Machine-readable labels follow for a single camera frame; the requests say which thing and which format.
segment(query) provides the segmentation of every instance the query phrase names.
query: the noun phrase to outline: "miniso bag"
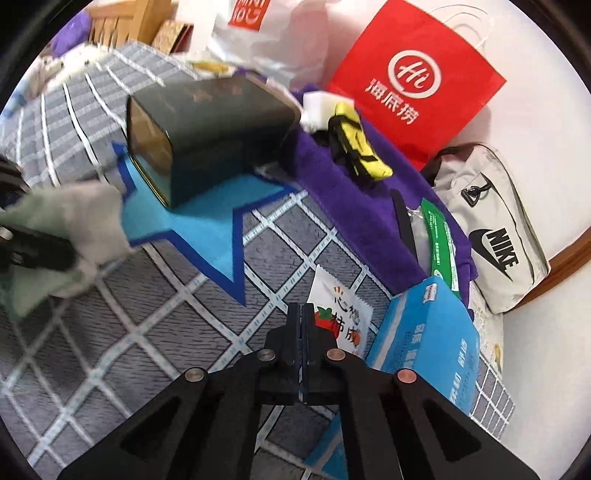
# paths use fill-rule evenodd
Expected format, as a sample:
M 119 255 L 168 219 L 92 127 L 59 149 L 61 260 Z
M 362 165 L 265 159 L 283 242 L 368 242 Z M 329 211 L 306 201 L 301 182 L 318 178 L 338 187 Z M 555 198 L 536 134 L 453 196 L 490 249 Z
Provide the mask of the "miniso bag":
M 291 89 L 319 83 L 329 46 L 326 0 L 226 0 L 208 51 Z
M 439 162 L 433 190 L 472 245 L 491 312 L 506 312 L 550 272 L 511 173 L 497 150 L 479 143 L 446 148 Z
M 451 28 L 388 0 L 330 80 L 420 170 L 504 85 Z

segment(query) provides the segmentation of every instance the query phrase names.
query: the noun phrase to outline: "yellow and black toy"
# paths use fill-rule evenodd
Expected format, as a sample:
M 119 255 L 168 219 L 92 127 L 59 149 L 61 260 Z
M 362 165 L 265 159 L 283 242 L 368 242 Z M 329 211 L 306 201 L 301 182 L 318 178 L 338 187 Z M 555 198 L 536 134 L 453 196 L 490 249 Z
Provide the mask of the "yellow and black toy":
M 394 173 L 369 144 L 361 119 L 345 102 L 337 103 L 328 124 L 330 152 L 335 161 L 344 163 L 359 184 L 387 179 Z

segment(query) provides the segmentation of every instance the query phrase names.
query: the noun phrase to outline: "red shopping bag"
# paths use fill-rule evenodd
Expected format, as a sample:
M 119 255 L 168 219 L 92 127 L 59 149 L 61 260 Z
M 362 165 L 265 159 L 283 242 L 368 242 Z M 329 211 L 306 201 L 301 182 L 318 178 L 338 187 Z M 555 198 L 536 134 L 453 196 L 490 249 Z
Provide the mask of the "red shopping bag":
M 505 79 L 466 40 L 404 0 L 388 0 L 328 85 L 422 168 Z

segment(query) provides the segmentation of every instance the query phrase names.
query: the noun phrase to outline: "wooden furniture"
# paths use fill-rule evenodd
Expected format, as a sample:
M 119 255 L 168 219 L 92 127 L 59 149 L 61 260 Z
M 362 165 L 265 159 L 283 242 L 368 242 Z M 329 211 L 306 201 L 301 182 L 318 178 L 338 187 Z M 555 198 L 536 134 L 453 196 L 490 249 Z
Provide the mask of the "wooden furniture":
M 164 20 L 171 16 L 171 0 L 126 0 L 88 7 L 92 19 L 89 42 L 113 48 L 128 40 L 150 44 Z
M 550 275 L 529 292 L 515 308 L 517 309 L 525 305 L 529 301 L 546 293 L 551 288 L 554 288 L 578 271 L 589 260 L 591 260 L 591 228 L 588 228 L 575 243 L 562 250 L 550 260 Z

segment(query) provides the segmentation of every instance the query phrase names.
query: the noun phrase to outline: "purple fabric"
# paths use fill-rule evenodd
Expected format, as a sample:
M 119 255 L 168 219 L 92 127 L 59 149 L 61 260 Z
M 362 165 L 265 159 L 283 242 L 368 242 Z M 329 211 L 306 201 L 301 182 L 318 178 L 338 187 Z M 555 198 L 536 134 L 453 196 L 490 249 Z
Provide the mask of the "purple fabric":
M 86 12 L 78 12 L 51 41 L 54 57 L 61 57 L 75 46 L 88 40 L 92 20 Z
M 306 86 L 295 97 L 301 102 Z M 344 167 L 334 163 L 330 151 L 320 147 L 299 129 L 283 156 L 282 166 L 305 188 L 331 218 L 345 241 L 393 294 L 421 283 L 426 275 L 400 240 L 390 189 L 397 189 L 406 205 L 416 209 L 426 198 L 445 215 L 456 246 L 460 295 L 468 303 L 469 281 L 477 276 L 471 246 L 460 226 L 441 200 L 404 156 L 369 122 L 362 121 L 365 134 L 394 175 L 371 189 L 361 190 Z

